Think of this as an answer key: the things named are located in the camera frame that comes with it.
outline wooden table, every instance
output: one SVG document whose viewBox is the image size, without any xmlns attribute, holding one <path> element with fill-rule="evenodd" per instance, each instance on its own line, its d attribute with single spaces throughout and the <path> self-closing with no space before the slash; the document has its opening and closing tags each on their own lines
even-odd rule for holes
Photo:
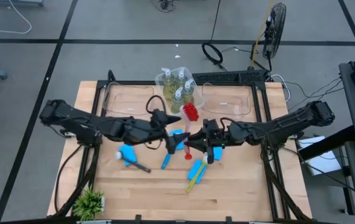
<svg viewBox="0 0 355 224">
<path fill-rule="evenodd" d="M 95 95 L 96 82 L 81 82 L 75 101 L 75 108 L 90 112 Z M 285 104 L 282 86 L 279 83 L 266 83 L 272 118 L 288 113 Z M 137 88 L 128 86 L 113 86 L 111 88 L 110 102 L 107 116 L 126 116 L 123 113 L 133 113 L 135 118 L 149 119 L 145 113 L 145 103 L 148 94 L 159 94 L 156 86 L 153 88 Z M 237 93 L 243 95 L 242 108 L 233 108 L 236 114 L 247 113 L 242 116 L 229 116 L 232 119 L 256 122 L 253 100 L 249 87 L 232 87 L 218 89 L 206 86 L 203 93 L 207 102 L 220 98 L 221 100 L 236 101 Z M 262 120 L 265 121 L 261 93 L 258 91 L 259 104 L 262 110 Z M 195 133 L 202 127 L 202 119 L 220 118 L 225 114 L 215 114 L 211 103 L 200 109 L 200 120 L 191 126 Z M 98 111 L 103 106 L 99 103 Z M 159 107 L 154 102 L 153 108 Z M 172 129 L 184 129 L 183 121 L 167 126 Z M 111 142 L 104 138 L 99 154 L 95 190 L 104 192 L 104 213 L 98 219 L 133 220 L 135 215 L 142 215 L 143 220 L 203 220 L 223 221 L 231 216 L 233 221 L 272 221 L 269 195 L 265 181 L 264 167 L 260 159 L 260 146 L 243 144 L 238 147 L 227 147 L 223 151 L 220 161 L 209 165 L 200 184 L 187 194 L 185 188 L 189 180 L 187 173 L 195 159 L 202 158 L 203 154 L 191 149 L 193 159 L 186 161 L 184 152 L 177 151 L 172 156 L 167 168 L 161 170 L 160 166 L 167 153 L 164 143 L 158 150 L 146 149 L 144 145 L 135 146 L 138 161 L 152 169 L 150 174 L 135 168 L 125 167 L 122 161 L 116 161 L 114 154 L 121 146 L 120 142 Z M 64 160 L 76 149 L 75 139 L 67 139 L 60 161 Z M 296 149 L 293 141 L 288 141 L 286 147 Z M 67 200 L 76 186 L 78 171 L 82 157 L 81 150 L 65 166 L 59 186 L 59 207 Z M 280 163 L 284 177 L 285 188 L 295 203 L 305 215 L 311 217 L 310 205 L 303 181 L 300 163 L 296 155 L 287 151 L 280 151 Z M 280 196 L 276 191 L 276 201 L 279 217 L 282 215 Z M 53 196 L 48 208 L 48 214 L 55 213 Z"/>
</svg>

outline white cable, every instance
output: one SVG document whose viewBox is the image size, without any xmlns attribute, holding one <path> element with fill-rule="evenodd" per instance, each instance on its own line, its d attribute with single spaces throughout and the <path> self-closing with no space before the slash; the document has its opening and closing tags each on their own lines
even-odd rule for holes
<svg viewBox="0 0 355 224">
<path fill-rule="evenodd" d="M 282 82 L 284 83 L 285 88 L 286 88 L 287 91 L 288 91 L 288 98 L 285 100 L 285 102 L 289 101 L 289 100 L 290 100 L 290 91 L 289 91 L 289 89 L 288 89 L 287 84 L 285 83 L 284 78 L 282 78 L 282 76 L 280 76 L 280 75 L 278 75 L 278 74 L 272 75 L 271 78 L 272 78 L 272 77 L 279 77 L 279 78 L 282 80 Z"/>
<path fill-rule="evenodd" d="M 13 7 L 13 9 L 18 13 L 18 15 L 20 15 L 21 18 L 23 18 L 28 23 L 29 29 L 25 32 L 16 32 L 16 31 L 8 31 L 8 30 L 0 30 L 0 32 L 10 33 L 10 34 L 27 34 L 32 29 L 32 25 L 23 15 L 21 15 L 21 13 L 16 9 L 16 7 L 14 7 L 13 2 L 11 2 L 11 0 L 9 0 L 9 2 Z"/>
</svg>

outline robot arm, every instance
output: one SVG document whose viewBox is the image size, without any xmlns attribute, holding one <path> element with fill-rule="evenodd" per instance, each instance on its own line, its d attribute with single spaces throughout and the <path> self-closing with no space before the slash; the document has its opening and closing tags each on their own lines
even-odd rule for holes
<svg viewBox="0 0 355 224">
<path fill-rule="evenodd" d="M 223 120 L 231 121 L 225 130 Z M 223 128 L 219 128 L 215 119 L 203 120 L 203 127 L 188 137 L 187 146 L 201 152 L 208 153 L 208 163 L 214 159 L 213 148 L 226 146 L 240 146 L 247 142 L 252 146 L 258 145 L 264 138 L 268 138 L 270 147 L 280 147 L 289 136 L 309 126 L 327 126 L 334 120 L 334 114 L 327 103 L 313 101 L 296 110 L 294 113 L 273 119 L 265 123 L 248 123 L 221 118 Z"/>
<path fill-rule="evenodd" d="M 76 134 L 79 144 L 93 147 L 101 144 L 101 135 L 111 141 L 136 145 L 156 140 L 166 142 L 169 154 L 174 154 L 178 143 L 190 133 L 168 136 L 165 127 L 179 121 L 177 116 L 169 116 L 164 111 L 149 111 L 150 121 L 133 117 L 114 118 L 99 117 L 82 110 L 75 109 L 63 100 L 48 100 L 39 118 L 46 125 L 60 125 Z"/>
</svg>

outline green plant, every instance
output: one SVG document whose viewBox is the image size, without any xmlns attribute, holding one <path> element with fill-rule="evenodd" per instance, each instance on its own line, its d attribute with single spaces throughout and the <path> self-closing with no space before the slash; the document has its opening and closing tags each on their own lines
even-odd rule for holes
<svg viewBox="0 0 355 224">
<path fill-rule="evenodd" d="M 104 192 L 93 192 L 92 188 L 88 188 L 75 201 L 73 214 L 80 216 L 81 221 L 94 220 L 97 213 L 101 213 L 101 198 Z"/>
</svg>

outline plastic bottle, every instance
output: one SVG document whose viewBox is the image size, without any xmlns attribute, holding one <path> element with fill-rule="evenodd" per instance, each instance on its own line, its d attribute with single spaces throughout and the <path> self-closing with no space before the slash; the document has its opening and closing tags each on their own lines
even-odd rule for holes
<svg viewBox="0 0 355 224">
<path fill-rule="evenodd" d="M 174 76 L 170 73 L 170 69 L 168 68 L 162 68 L 162 71 L 165 72 L 162 77 L 162 80 L 164 81 L 164 97 L 167 101 L 171 102 L 175 92 L 175 87 L 173 86 Z"/>
<path fill-rule="evenodd" d="M 189 81 L 185 82 L 184 90 L 183 90 L 183 104 L 187 104 L 189 102 L 194 104 L 194 86 L 191 84 L 194 80 L 190 79 Z"/>
<path fill-rule="evenodd" d="M 178 88 L 173 96 L 172 108 L 170 109 L 173 114 L 180 112 L 180 107 L 183 106 L 182 91 L 183 87 Z"/>
<path fill-rule="evenodd" d="M 180 69 L 180 71 L 178 71 L 178 77 L 176 78 L 176 87 L 180 88 L 180 87 L 184 87 L 185 82 L 187 81 L 187 77 L 184 75 L 184 69 Z"/>
</svg>

